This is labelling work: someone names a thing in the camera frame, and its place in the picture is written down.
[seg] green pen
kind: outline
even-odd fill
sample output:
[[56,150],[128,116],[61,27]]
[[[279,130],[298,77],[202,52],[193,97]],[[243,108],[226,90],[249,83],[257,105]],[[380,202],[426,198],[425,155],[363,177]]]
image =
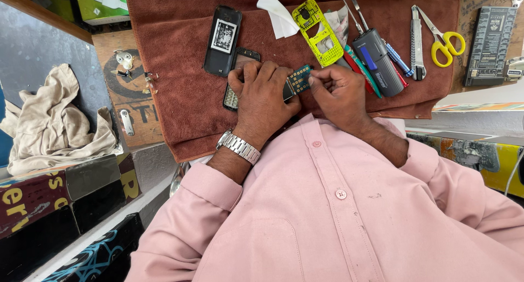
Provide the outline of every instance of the green pen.
[[357,64],[358,68],[362,71],[362,73],[364,74],[364,78],[366,78],[367,82],[371,85],[371,87],[373,88],[373,91],[375,91],[375,93],[377,94],[377,97],[381,98],[382,99],[382,95],[380,94],[380,91],[378,91],[378,87],[377,87],[377,84],[375,83],[375,80],[373,80],[373,77],[371,77],[371,74],[370,72],[367,70],[367,68],[362,64],[362,62],[357,58],[357,56],[355,55],[355,53],[353,52],[353,50],[351,49],[351,47],[349,45],[346,44],[346,46],[344,47],[344,51],[346,51],[346,53],[348,53],[348,55],[353,59],[353,61],[355,61],[355,63]]

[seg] shirt button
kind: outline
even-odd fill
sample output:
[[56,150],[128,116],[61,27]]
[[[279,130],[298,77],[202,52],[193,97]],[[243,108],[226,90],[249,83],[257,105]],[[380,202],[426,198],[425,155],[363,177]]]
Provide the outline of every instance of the shirt button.
[[337,198],[339,198],[340,200],[344,200],[347,196],[344,190],[337,190],[337,192],[335,192],[335,195],[337,195]]

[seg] usb cable image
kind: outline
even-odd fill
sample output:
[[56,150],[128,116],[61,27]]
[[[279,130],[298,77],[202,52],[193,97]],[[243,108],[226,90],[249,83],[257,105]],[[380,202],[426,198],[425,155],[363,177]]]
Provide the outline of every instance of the usb cable image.
[[101,2],[102,5],[108,8],[111,8],[111,9],[121,8],[127,11],[127,4],[120,0],[96,0],[96,1]]

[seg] brown microfiber cloth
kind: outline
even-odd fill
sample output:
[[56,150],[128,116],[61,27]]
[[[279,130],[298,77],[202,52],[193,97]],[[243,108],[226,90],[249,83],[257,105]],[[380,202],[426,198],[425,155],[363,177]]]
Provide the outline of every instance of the brown microfiber cloth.
[[[154,90],[158,92],[153,98],[162,134],[177,162],[214,153],[220,135],[236,125],[237,113],[222,107],[227,79],[202,68],[218,4],[242,11],[237,46],[259,52],[262,61],[273,60],[281,66],[297,69],[310,64],[321,68],[300,32],[275,39],[268,12],[257,9],[257,1],[127,0],[144,70],[154,73]],[[279,1],[292,12],[306,0]],[[342,0],[315,1],[324,12],[339,10],[344,5]],[[409,65],[411,6],[418,5],[441,32],[456,31],[459,1],[358,0],[358,3],[367,24],[375,27]],[[348,44],[357,35],[350,19]],[[404,78],[409,86],[394,97],[379,99],[366,94],[366,108],[371,116],[431,118],[432,107],[448,93],[453,75],[453,66],[439,68],[431,60],[433,42],[431,32],[422,22],[426,78],[419,82]],[[310,91],[299,97],[300,117],[310,112],[323,117]]]

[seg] metal watch strap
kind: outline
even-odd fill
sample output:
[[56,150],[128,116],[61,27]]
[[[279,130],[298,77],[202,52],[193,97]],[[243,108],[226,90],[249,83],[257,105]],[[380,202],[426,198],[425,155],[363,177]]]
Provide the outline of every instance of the metal watch strap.
[[242,156],[245,160],[249,161],[252,165],[255,165],[258,158],[260,157],[260,152],[255,149],[252,145],[248,144],[243,139],[230,133],[227,138],[222,143],[223,146],[231,149],[233,152]]

